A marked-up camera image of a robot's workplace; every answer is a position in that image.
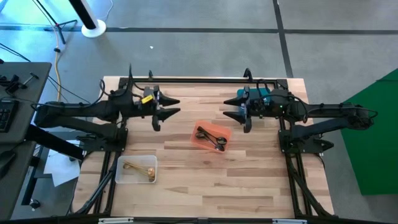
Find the gray floor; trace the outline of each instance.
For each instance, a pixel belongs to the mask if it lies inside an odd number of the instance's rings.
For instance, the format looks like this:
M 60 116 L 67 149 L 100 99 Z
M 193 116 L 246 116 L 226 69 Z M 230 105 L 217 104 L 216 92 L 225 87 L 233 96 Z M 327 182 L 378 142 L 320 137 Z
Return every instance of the gray floor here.
M 59 22 L 74 19 L 67 1 L 45 1 Z M 98 17 L 108 1 L 88 1 Z M 114 0 L 109 27 L 277 28 L 272 0 Z M 398 1 L 279 0 L 285 29 L 398 29 Z M 0 13 L 3 24 L 47 24 L 30 0 L 9 1 Z M 112 32 L 87 39 L 66 32 L 68 44 L 59 63 L 62 83 L 93 101 L 105 75 L 232 76 L 246 67 L 256 77 L 286 77 L 278 34 L 194 34 Z M 295 78 L 304 78 L 312 103 L 339 103 L 398 66 L 398 35 L 286 35 Z M 51 32 L 0 30 L 0 42 L 37 62 L 53 62 Z M 0 51 L 5 61 L 22 61 Z M 47 85 L 41 102 L 55 100 Z M 77 100 L 68 95 L 69 100 Z M 333 207 L 343 218 L 398 222 L 398 196 L 360 194 L 339 131 L 326 135 L 335 148 L 325 153 L 326 176 Z M 45 217 L 66 212 L 73 182 L 54 188 L 39 183 L 34 197 L 42 208 L 17 207 L 13 218 Z M 49 213 L 50 207 L 57 212 Z

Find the orange container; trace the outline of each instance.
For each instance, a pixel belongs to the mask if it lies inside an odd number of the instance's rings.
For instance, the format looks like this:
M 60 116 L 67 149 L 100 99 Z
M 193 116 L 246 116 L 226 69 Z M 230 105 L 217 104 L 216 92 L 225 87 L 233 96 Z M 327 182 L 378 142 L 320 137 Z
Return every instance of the orange container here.
M 216 136 L 216 137 L 224 137 L 227 140 L 227 143 L 224 145 L 224 151 L 219 151 L 215 149 L 214 145 L 212 145 L 210 142 L 208 142 L 206 139 L 198 139 L 196 138 L 196 133 L 198 132 L 198 127 L 201 126 L 203 129 L 205 129 L 208 133 Z M 231 139 L 232 131 L 229 128 L 222 127 L 219 125 L 211 124 L 207 121 L 197 121 L 195 124 L 195 128 L 193 129 L 192 135 L 191 135 L 191 142 L 198 146 L 199 148 L 202 149 L 208 149 L 214 152 L 218 153 L 224 153 L 229 145 L 229 140 Z

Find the wooden tabletop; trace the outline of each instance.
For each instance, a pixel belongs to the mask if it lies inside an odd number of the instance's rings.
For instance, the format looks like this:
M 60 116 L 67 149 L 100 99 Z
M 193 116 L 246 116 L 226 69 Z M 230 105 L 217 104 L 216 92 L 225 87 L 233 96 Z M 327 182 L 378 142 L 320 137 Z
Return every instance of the wooden tabletop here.
M 117 89 L 120 77 L 105 77 L 106 90 Z M 308 102 L 304 81 L 287 79 L 289 90 Z M 153 86 L 140 83 L 140 86 Z M 274 118 L 252 119 L 252 130 L 222 112 L 236 110 L 224 100 L 236 97 L 243 84 L 161 83 L 166 96 L 177 98 L 181 111 L 152 129 L 151 117 L 128 120 L 129 137 L 123 155 L 156 155 L 159 168 L 155 184 L 117 184 L 112 216 L 129 217 L 294 217 L 284 155 L 280 152 Z M 195 122 L 209 121 L 233 131 L 228 151 L 201 150 L 190 142 Z M 87 158 L 78 179 L 73 209 L 79 209 L 98 185 L 103 152 Z M 303 154 L 308 188 L 324 208 L 333 213 L 325 171 L 319 158 Z M 300 208 L 304 212 L 299 187 Z M 105 205 L 108 189 L 104 191 Z

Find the clear plastic container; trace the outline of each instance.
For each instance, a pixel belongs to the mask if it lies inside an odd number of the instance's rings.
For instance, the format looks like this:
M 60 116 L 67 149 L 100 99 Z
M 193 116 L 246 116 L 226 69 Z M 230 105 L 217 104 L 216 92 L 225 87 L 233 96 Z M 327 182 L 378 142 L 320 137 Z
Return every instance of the clear plastic container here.
M 135 168 L 125 169 L 124 161 L 137 165 L 145 170 L 149 168 L 155 169 L 155 179 L 150 181 L 149 177 L 142 174 Z M 116 169 L 115 181 L 118 184 L 153 184 L 157 179 L 157 157 L 148 156 L 121 156 L 118 159 L 118 167 Z

